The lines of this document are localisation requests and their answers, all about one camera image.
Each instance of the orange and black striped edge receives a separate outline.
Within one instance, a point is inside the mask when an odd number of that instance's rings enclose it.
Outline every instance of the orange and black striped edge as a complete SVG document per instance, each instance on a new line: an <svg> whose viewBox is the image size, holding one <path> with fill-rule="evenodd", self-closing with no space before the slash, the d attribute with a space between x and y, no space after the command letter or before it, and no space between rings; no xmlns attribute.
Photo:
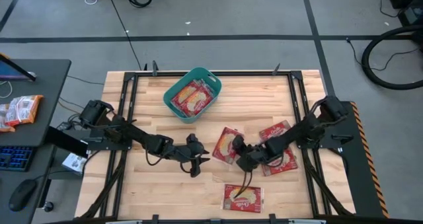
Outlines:
<svg viewBox="0 0 423 224"><path fill-rule="evenodd" d="M379 184L379 180L377 179L376 169L373 163L373 158L371 158L371 155L370 155L369 144L367 144L367 140L365 139L362 121L360 120L360 115L358 114L357 104L355 102L350 102L350 103L352 105L352 110L354 111L354 116L356 117L357 126L360 131L360 135L362 137L363 148L365 151L365 155L367 157L367 163L369 164L373 182L375 184L377 197L379 198L379 203L381 204L381 207L382 207L382 213L386 218L389 218L388 210L385 204L385 198L383 198L381 186Z"/></svg>

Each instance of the wooden tabletop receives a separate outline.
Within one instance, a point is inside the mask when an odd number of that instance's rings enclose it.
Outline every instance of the wooden tabletop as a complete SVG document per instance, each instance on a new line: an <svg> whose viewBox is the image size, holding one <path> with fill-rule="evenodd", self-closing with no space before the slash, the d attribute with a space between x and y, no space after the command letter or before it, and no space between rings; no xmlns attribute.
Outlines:
<svg viewBox="0 0 423 224"><path fill-rule="evenodd" d="M325 96L318 70L304 70L303 78L309 105ZM102 100L117 108L124 72L108 72ZM222 90L218 100L193 124L183 124L163 103L163 94L178 77L142 77L138 82L134 123L148 133L162 134L184 143L189 133L195 133L206 150L212 152L225 126L239 130L246 143L258 143L258 132L283 120L294 125L295 118L288 80L282 76L220 77ZM128 113L130 88L126 96L124 115ZM225 184L241 185L244 172L235 164L228 165L211 159L201 165L196 178L180 170L174 161L162 160L151 167L146 163L141 145L133 144L126 163L119 219L258 219L275 213L277 218L312 217L301 152L295 144L291 148L298 169L264 176L261 168L253 171L250 186L264 189L262 213L222 210ZM354 205L341 157L320 150L327 186L354 212ZM102 151L87 164L75 216L85 213L104 186L109 151ZM109 197L111 214L114 191ZM316 188L319 210L323 211L320 191Z"/></svg>

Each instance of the red snack package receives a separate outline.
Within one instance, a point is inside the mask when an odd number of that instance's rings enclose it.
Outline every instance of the red snack package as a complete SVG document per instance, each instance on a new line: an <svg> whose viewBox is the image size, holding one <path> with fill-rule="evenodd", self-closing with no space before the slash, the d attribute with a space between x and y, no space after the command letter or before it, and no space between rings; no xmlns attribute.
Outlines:
<svg viewBox="0 0 423 224"><path fill-rule="evenodd" d="M266 128L265 130L260 131L258 134L260 136L260 141L263 142L268 140L271 137L282 135L289 129L291 129L291 126L289 125L288 121L284 120L278 124L275 124L269 128ZM293 155L291 148L288 147L284 151L284 157L283 157L284 160L282 163L280 162L281 159L282 157L279 159L276 159L275 161L272 161L268 165L262 165L263 174L265 176L269 176L272 174L277 174L279 172L298 168L297 161L295 161L295 156Z"/></svg>
<svg viewBox="0 0 423 224"><path fill-rule="evenodd" d="M275 124L269 128L266 128L258 133L260 136L260 141L267 141L269 138L281 135L291 129L291 126L289 125L288 121L284 120L278 124Z"/></svg>
<svg viewBox="0 0 423 224"><path fill-rule="evenodd" d="M213 95L207 89L200 86L180 105L180 110L187 116L193 117L203 110L209 102L213 100Z"/></svg>
<svg viewBox="0 0 423 224"><path fill-rule="evenodd" d="M200 88L201 84L193 80L189 82L179 93L172 98L171 103L175 108L180 110L182 102L184 102L193 92Z"/></svg>
<svg viewBox="0 0 423 224"><path fill-rule="evenodd" d="M272 174L278 174L283 171L292 170L298 168L295 156L292 153L290 147L284 151L284 157L282 163L280 163L282 157L270 162L268 165L262 165L263 174L269 176Z"/></svg>
<svg viewBox="0 0 423 224"><path fill-rule="evenodd" d="M223 208L234 211L249 211L260 213L262 211L263 189L248 187L237 198L241 186L225 184Z"/></svg>
<svg viewBox="0 0 423 224"><path fill-rule="evenodd" d="M232 165L236 152L232 149L232 141L236 135L242 135L236 130L225 127L220 135L219 141L213 150L213 157Z"/></svg>

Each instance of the teal plastic bin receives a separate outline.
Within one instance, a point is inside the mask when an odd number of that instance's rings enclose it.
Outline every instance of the teal plastic bin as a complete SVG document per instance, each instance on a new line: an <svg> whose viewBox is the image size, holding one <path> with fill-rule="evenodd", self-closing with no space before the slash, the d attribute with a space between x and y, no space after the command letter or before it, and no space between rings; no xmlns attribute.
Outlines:
<svg viewBox="0 0 423 224"><path fill-rule="evenodd" d="M189 82L194 79L203 79L206 84L208 84L213 89L213 100L196 116L187 118L178 108L175 108L171 100L179 93ZM197 67L188 72L184 77L182 77L176 84L174 84L168 91L165 92L163 96L163 102L172 110L172 112L184 123L190 124L195 122L203 112L205 112L219 96L220 90L222 89L222 82L210 71L203 67Z"/></svg>

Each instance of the snack package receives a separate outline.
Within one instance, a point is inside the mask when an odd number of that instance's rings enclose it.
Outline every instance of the snack package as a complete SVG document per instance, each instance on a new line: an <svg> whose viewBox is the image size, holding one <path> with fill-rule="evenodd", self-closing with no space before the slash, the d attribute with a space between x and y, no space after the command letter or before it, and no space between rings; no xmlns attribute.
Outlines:
<svg viewBox="0 0 423 224"><path fill-rule="evenodd" d="M7 126L6 122L6 113L9 109L8 104L0 104L0 132L15 131L11 126Z"/></svg>
<svg viewBox="0 0 423 224"><path fill-rule="evenodd" d="M193 92L199 89L201 86L200 82L193 80L189 82L175 97L172 98L171 103L175 108L180 110L182 102L186 100Z"/></svg>
<svg viewBox="0 0 423 224"><path fill-rule="evenodd" d="M232 141L235 139L236 135L244 136L234 129L225 127L214 147L213 157L232 165L235 160L235 155L237 155L235 150L232 149Z"/></svg>
<svg viewBox="0 0 423 224"><path fill-rule="evenodd" d="M5 124L13 127L18 124L34 123L42 97L42 95L31 95L14 98L6 113Z"/></svg>
<svg viewBox="0 0 423 224"><path fill-rule="evenodd" d="M278 174L280 172L292 170L296 168L298 168L297 161L295 161L295 156L293 155L290 147L288 147L284 151L283 157L280 157L279 159L276 159L275 161L270 162L268 165L262 165L263 174L265 176Z"/></svg>
<svg viewBox="0 0 423 224"><path fill-rule="evenodd" d="M225 184L223 209L260 213L264 201L263 189L248 187L242 194L235 198L240 189L241 186Z"/></svg>
<svg viewBox="0 0 423 224"><path fill-rule="evenodd" d="M182 102L180 110L190 118L200 113L212 100L213 94L203 86L200 86L200 88Z"/></svg>
<svg viewBox="0 0 423 224"><path fill-rule="evenodd" d="M281 135L291 129L287 120L284 120L278 124L275 124L269 128L266 128L258 133L260 136L260 142L267 141L269 138Z"/></svg>
<svg viewBox="0 0 423 224"><path fill-rule="evenodd" d="M260 136L260 141L263 142L268 140L271 137L282 135L283 133L288 131L290 128L291 126L289 125L288 121L284 120L278 124L275 124L269 128L266 128L265 130L260 131L258 133ZM275 161L272 161L268 165L262 165L263 174L265 176L277 174L279 172L292 170L295 168L298 168L297 161L295 161L295 156L293 155L292 150L289 147L284 151L283 157L276 159Z"/></svg>

